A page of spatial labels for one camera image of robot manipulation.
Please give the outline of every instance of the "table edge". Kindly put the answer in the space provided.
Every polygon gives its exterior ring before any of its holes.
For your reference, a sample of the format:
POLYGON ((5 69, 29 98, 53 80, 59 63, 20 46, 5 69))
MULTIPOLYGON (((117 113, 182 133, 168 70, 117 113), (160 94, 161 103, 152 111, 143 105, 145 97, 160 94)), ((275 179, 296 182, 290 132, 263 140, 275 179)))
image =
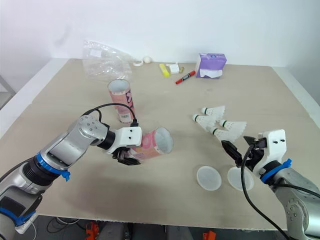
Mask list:
POLYGON ((0 138, 68 61, 69 58, 51 59, 4 105, 0 110, 0 138))

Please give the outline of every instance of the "plastic bag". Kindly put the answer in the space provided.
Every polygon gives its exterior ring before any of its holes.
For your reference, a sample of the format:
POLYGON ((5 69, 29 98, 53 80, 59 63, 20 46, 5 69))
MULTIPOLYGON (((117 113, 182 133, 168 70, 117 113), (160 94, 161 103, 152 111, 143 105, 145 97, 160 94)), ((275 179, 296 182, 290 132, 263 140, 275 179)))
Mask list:
POLYGON ((116 79, 131 81, 130 64, 134 58, 113 47, 94 42, 84 41, 82 63, 88 79, 110 82, 116 79))

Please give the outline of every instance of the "cable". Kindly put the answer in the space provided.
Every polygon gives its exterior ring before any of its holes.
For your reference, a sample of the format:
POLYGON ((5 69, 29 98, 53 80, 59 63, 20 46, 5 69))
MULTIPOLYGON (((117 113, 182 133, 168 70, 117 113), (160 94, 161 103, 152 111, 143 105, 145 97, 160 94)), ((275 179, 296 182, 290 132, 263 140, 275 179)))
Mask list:
POLYGON ((33 222, 31 222, 31 224, 32 224, 32 226, 33 226, 33 228, 34 228, 34 238, 33 238, 33 240, 36 240, 36 237, 37 237, 37 229, 36 229, 36 226, 34 225, 33 222))
POLYGON ((132 116, 133 116, 133 119, 136 119, 136 115, 134 113, 134 111, 131 109, 131 107, 129 107, 128 105, 125 105, 125 104, 122 104, 122 103, 116 103, 116 102, 113 102, 113 103, 107 103, 107 104, 103 104, 103 105, 100 105, 100 106, 97 106, 95 108, 92 108, 88 111, 86 111, 83 115, 89 115, 90 113, 100 109, 100 108, 103 108, 103 107, 108 107, 108 106, 122 106, 122 107, 126 107, 127 109, 129 109, 132 113, 132 116))
POLYGON ((53 217, 53 218, 48 222, 48 224, 46 225, 46 231, 47 231, 48 233, 50 233, 50 234, 56 234, 56 233, 62 231, 63 229, 65 229, 66 227, 69 226, 68 224, 65 224, 62 228, 57 228, 57 227, 55 227, 55 226, 53 225, 53 220, 57 221, 56 218, 53 217), (57 230, 57 231, 49 231, 49 225, 50 225, 50 223, 52 223, 53 228, 58 229, 58 230, 57 230))
POLYGON ((63 221, 60 217, 56 217, 56 219, 59 220, 61 223, 67 224, 67 225, 76 224, 76 223, 79 222, 79 220, 80 220, 80 219, 77 219, 77 220, 72 221, 72 222, 66 222, 66 221, 63 221))
POLYGON ((102 113, 99 109, 96 110, 99 113, 99 122, 101 123, 102 120, 102 113))
POLYGON ((290 240, 291 238, 275 223, 273 222, 270 218, 268 218, 263 212, 261 212, 255 205, 254 203, 250 200, 250 197, 247 193, 247 189, 246 189, 246 182, 245 182, 245 167, 246 167, 246 162, 247 162, 247 158, 251 152, 251 150, 254 148, 255 146, 252 144, 249 146, 248 150, 246 151, 244 157, 243 157, 243 161, 241 163, 241 183, 242 183, 242 190, 245 196, 245 199, 248 201, 248 203, 250 204, 250 206, 258 213, 260 214, 265 220, 267 220, 272 226, 274 226, 283 236, 285 239, 290 240))
POLYGON ((319 193, 316 193, 316 192, 314 192, 314 191, 311 191, 311 190, 309 190, 309 189, 306 189, 306 188, 303 188, 303 187, 300 187, 300 186, 295 186, 295 185, 291 185, 291 184, 284 184, 284 183, 274 184, 274 186, 297 189, 297 190, 306 192, 306 193, 308 193, 308 194, 311 194, 311 195, 313 195, 313 196, 315 196, 315 197, 320 198, 320 194, 319 194, 319 193))
POLYGON ((81 226, 78 222, 76 223, 76 225, 81 228, 82 230, 86 230, 83 226, 81 226))

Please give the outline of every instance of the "white wall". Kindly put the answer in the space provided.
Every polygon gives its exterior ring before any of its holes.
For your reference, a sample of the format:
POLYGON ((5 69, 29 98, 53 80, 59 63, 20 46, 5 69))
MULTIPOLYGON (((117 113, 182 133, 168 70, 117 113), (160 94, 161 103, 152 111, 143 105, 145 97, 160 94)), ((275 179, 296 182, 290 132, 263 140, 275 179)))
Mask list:
POLYGON ((319 9, 319 0, 2 0, 0 74, 18 90, 50 58, 81 58, 84 39, 156 61, 215 52, 285 67, 320 49, 319 9))

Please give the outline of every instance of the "blue ring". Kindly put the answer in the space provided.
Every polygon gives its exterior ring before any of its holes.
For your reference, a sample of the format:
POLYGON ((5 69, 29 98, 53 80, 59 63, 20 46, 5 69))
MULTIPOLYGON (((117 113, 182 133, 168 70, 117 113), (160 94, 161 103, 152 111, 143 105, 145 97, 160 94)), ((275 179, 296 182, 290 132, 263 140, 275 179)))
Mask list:
POLYGON ((53 168, 52 166, 50 166, 48 163, 45 162, 45 160, 42 158, 40 152, 38 152, 36 154, 36 159, 41 164, 41 166, 44 167, 45 169, 47 169, 49 172, 52 172, 54 174, 59 174, 65 179, 66 182, 69 181, 70 172, 68 172, 68 170, 61 171, 61 170, 53 168))
POLYGON ((282 169, 286 169, 286 168, 290 168, 292 160, 290 158, 288 158, 287 161, 285 161, 282 165, 275 167, 274 169, 272 169, 271 171, 267 172, 262 178, 261 181, 265 184, 266 181, 273 175, 275 175, 277 172, 279 172, 282 169))
POLYGON ((11 218, 15 222, 15 226, 18 227, 18 226, 21 226, 22 224, 24 224, 29 218, 31 218, 32 215, 36 213, 36 211, 29 213, 27 216, 19 216, 18 217, 12 211, 10 211, 4 207, 0 207, 0 213, 3 213, 4 215, 11 218))

